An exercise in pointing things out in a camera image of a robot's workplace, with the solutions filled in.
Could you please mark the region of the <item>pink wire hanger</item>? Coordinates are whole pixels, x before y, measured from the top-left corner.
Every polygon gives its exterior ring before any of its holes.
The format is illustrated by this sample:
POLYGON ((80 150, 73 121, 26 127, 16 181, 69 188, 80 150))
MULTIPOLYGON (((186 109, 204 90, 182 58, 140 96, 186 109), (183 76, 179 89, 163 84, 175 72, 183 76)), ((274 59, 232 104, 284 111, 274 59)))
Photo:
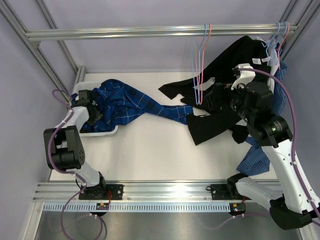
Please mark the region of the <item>pink wire hanger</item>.
POLYGON ((206 23, 204 25, 204 36, 200 41, 198 47, 198 62, 197 62, 197 105, 201 105, 203 103, 203 83, 204 83, 204 70, 205 70, 205 52, 207 48, 208 41, 212 34, 212 24, 206 23))

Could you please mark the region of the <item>blue plaid shirt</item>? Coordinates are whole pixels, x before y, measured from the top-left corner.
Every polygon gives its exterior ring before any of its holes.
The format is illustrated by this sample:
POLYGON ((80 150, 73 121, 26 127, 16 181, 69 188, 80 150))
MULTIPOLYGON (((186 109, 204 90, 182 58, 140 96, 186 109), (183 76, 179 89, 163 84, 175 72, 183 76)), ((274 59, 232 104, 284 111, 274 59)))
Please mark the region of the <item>blue plaid shirt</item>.
POLYGON ((112 132, 116 126, 125 126, 143 114, 151 114, 187 125, 193 114, 190 105, 162 105, 147 94, 117 79, 108 79, 89 91, 99 119, 86 121, 83 133, 112 132))

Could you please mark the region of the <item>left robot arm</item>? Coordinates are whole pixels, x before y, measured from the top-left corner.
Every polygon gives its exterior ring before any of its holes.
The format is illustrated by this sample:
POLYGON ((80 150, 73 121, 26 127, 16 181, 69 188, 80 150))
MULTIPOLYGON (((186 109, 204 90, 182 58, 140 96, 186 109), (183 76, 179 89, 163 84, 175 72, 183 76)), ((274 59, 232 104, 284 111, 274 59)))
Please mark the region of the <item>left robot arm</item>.
POLYGON ((102 118, 91 90, 81 90, 66 104, 67 113, 54 128, 43 132, 47 165, 63 175, 71 175, 85 199, 111 198, 102 173, 86 162, 80 133, 85 123, 95 123, 102 118))

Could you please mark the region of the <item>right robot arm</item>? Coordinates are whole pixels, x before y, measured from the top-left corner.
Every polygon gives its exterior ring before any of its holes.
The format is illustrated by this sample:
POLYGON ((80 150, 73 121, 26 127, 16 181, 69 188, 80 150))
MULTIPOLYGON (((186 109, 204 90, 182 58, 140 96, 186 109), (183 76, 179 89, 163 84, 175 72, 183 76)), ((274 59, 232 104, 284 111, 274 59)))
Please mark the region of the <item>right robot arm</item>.
POLYGON ((262 82, 215 83, 206 98, 210 106, 231 109, 246 122, 249 134, 261 146, 276 173, 282 191, 273 191, 255 182, 245 173, 227 179, 230 198, 247 197, 267 209, 273 221, 283 230, 299 229, 312 223, 320 208, 317 195, 307 196, 303 187, 306 177, 294 155, 293 134, 286 120, 272 113, 273 93, 262 82))

